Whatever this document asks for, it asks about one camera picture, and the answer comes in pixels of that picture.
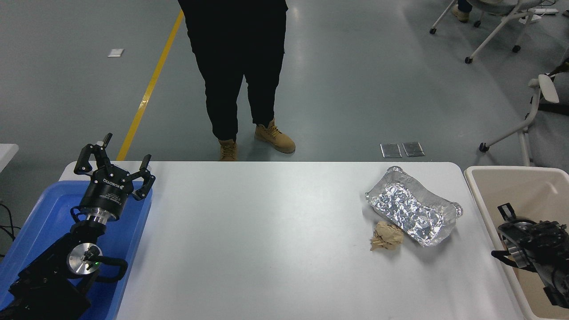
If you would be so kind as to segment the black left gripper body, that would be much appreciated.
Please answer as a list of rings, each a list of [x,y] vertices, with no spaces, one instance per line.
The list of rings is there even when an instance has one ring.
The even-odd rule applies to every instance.
[[[128,196],[133,192],[132,181],[127,181],[130,172],[111,166],[97,169],[91,176],[91,182],[80,202],[80,213],[95,215],[107,212],[110,220],[119,220]]]

